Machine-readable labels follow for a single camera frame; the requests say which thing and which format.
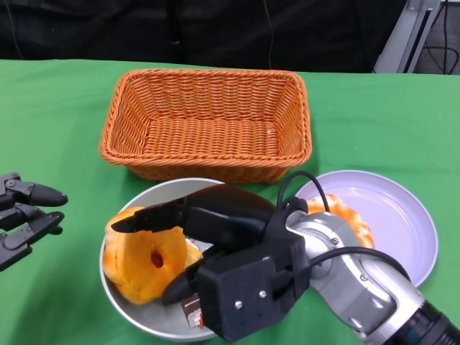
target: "metal bowl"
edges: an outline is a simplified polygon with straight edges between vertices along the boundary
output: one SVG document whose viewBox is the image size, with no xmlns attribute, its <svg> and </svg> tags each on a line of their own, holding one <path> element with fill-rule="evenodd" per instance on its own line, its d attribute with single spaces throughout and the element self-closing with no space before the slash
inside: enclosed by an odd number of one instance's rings
<svg viewBox="0 0 460 345">
<path fill-rule="evenodd" d="M 161 183 L 140 193 L 122 211 L 128 207 L 151 206 L 171 201 L 219 183 L 222 182 L 205 178 L 183 178 Z M 179 303 L 163 306 L 160 301 L 154 300 L 144 305 L 135 305 L 126 300 L 104 274 L 102 257 L 105 243 L 104 237 L 99 257 L 102 285 L 115 309 L 125 319 L 147 333 L 173 341 L 202 341 L 216 336 L 208 328 L 191 328 Z M 195 244 L 200 250 L 210 247 L 210 244 L 201 242 Z"/>
</svg>

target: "wicker basket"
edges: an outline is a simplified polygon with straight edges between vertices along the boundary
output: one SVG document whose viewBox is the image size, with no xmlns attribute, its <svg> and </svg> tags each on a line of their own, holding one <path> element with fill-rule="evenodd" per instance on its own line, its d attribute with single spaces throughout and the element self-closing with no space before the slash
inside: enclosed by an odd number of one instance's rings
<svg viewBox="0 0 460 345">
<path fill-rule="evenodd" d="M 116 86 L 100 153 L 148 180 L 275 182 L 311 154 L 305 85 L 278 70 L 134 70 Z"/>
</svg>

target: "basket rim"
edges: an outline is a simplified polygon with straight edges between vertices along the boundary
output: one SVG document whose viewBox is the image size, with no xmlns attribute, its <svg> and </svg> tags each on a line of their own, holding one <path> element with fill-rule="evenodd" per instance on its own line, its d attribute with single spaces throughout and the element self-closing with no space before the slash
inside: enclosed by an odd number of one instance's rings
<svg viewBox="0 0 460 345">
<path fill-rule="evenodd" d="M 152 74 L 163 74 L 163 75 L 180 75 L 183 72 L 194 73 L 196 75 L 222 75 L 228 74 L 234 76 L 235 73 L 239 75 L 266 75 L 271 78 L 292 78 L 291 81 L 297 84 L 298 96 L 305 99 L 302 102 L 301 115 L 298 121 L 302 124 L 300 128 L 300 149 L 291 155 L 278 155 L 278 156 L 267 156 L 267 155 L 228 155 L 228 154 L 132 154 L 132 153 L 121 153 L 113 149 L 111 146 L 111 136 L 108 133 L 111 132 L 112 127 L 115 125 L 117 115 L 113 109 L 119 108 L 121 98 L 127 84 L 132 80 L 133 77 L 141 78 L 146 75 Z M 107 162 L 115 165 L 130 165 L 130 166 L 146 166 L 146 167 L 159 167 L 159 166 L 170 166 L 170 165 L 200 165 L 200 166 L 214 166 L 214 167 L 292 167 L 303 164 L 311 155 L 312 152 L 312 140 L 311 135 L 308 135 L 311 131 L 310 126 L 310 112 L 307 100 L 307 91 L 303 79 L 294 72 L 286 70 L 237 70 L 237 69 L 200 69 L 200 68 L 147 68 L 130 70 L 123 74 L 118 83 L 116 89 L 120 88 L 119 92 L 115 92 L 109 107 L 109 114 L 106 118 L 106 122 L 103 127 L 102 138 L 100 142 L 99 152 Z"/>
</svg>

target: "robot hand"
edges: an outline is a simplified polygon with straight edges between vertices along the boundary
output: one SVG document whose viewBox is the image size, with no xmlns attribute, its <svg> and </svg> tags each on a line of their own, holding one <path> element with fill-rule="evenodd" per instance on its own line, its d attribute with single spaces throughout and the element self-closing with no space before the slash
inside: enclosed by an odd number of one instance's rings
<svg viewBox="0 0 460 345">
<path fill-rule="evenodd" d="M 62 206 L 67 196 L 61 192 L 21 181 L 19 174 L 0 176 L 0 271 L 12 266 L 32 252 L 31 244 L 46 234 L 59 235 L 63 229 L 58 225 L 64 218 L 61 212 L 45 213 L 36 206 Z"/>
<path fill-rule="evenodd" d="M 281 200 L 282 193 L 275 207 L 216 185 L 144 208 L 112 227 L 129 233 L 181 226 L 186 236 L 212 243 L 202 260 L 170 283 L 162 301 L 198 292 L 205 326 L 227 341 L 281 320 L 312 287 L 367 344 L 460 344 L 459 331 L 393 258 L 360 247 L 339 217 L 308 215 L 305 201 Z"/>
</svg>

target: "lavender plate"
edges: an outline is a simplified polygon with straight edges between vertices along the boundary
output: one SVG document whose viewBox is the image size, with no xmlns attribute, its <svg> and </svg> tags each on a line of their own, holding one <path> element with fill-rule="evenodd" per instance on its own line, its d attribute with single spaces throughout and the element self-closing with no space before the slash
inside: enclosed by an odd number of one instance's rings
<svg viewBox="0 0 460 345">
<path fill-rule="evenodd" d="M 407 189 L 383 176 L 358 170 L 340 170 L 318 177 L 325 193 L 337 195 L 371 229 L 375 249 L 394 257 L 415 286 L 430 274 L 438 256 L 438 235 L 430 214 Z M 295 195 L 319 196 L 312 182 Z"/>
</svg>

